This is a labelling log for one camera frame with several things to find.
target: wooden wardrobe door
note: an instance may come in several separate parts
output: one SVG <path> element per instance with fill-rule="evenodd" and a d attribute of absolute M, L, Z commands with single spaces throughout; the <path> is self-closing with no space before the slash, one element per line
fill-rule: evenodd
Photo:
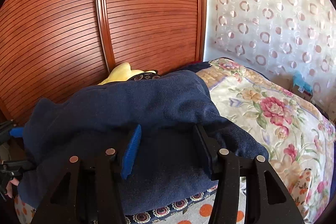
<path fill-rule="evenodd" d="M 0 9 L 0 98 L 23 124 L 40 97 L 62 102 L 107 75 L 95 0 L 6 0 Z"/>
<path fill-rule="evenodd" d="M 117 64 L 166 73 L 195 61 L 198 0 L 106 0 L 106 6 Z"/>
<path fill-rule="evenodd" d="M 63 102 L 122 62 L 163 74 L 201 59 L 205 7 L 206 0 L 6 0 L 0 110 L 23 124 L 39 98 Z"/>

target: cardboard box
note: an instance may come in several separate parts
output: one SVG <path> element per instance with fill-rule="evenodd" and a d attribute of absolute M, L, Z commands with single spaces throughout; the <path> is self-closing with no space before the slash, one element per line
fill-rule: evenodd
<path fill-rule="evenodd" d="M 290 92 L 301 97 L 302 99 L 305 99 L 308 102 L 310 102 L 313 97 L 312 94 L 306 92 L 305 90 L 302 90 L 298 85 L 293 86 Z"/>

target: human hand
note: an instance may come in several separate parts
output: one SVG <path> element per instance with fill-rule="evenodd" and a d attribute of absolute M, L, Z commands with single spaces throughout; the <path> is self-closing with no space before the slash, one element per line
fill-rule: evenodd
<path fill-rule="evenodd" d="M 10 180 L 6 186 L 6 190 L 7 190 L 7 196 L 9 196 L 10 198 L 13 198 L 13 189 L 12 189 L 12 184 L 18 186 L 19 185 L 19 181 L 14 178 L 12 180 Z"/>

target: dark blue fleece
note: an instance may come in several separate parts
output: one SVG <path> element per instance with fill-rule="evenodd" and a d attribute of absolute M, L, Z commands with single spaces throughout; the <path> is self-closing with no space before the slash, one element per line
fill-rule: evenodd
<path fill-rule="evenodd" d="M 119 184 L 127 215 L 160 208 L 214 186 L 200 167 L 191 137 L 196 123 L 239 156 L 264 155 L 248 133 L 219 115 L 204 81 L 187 70 L 153 80 L 114 82 L 76 92 L 63 104 L 41 99 L 23 133 L 36 170 L 24 174 L 21 199 L 37 208 L 48 185 L 73 155 L 93 157 L 140 124 L 142 140 L 132 174 Z"/>

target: yellow pillow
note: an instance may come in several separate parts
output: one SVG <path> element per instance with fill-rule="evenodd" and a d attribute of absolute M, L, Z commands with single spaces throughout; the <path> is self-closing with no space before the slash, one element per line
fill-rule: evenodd
<path fill-rule="evenodd" d="M 127 81 L 129 78 L 138 75 L 140 73 L 143 73 L 145 71 L 142 70 L 131 70 L 131 65 L 129 63 L 122 63 L 119 66 L 115 67 L 113 71 L 111 71 L 109 77 L 107 77 L 103 82 L 99 83 L 98 85 L 104 85 L 106 83 L 110 82 L 116 82 L 116 81 Z"/>

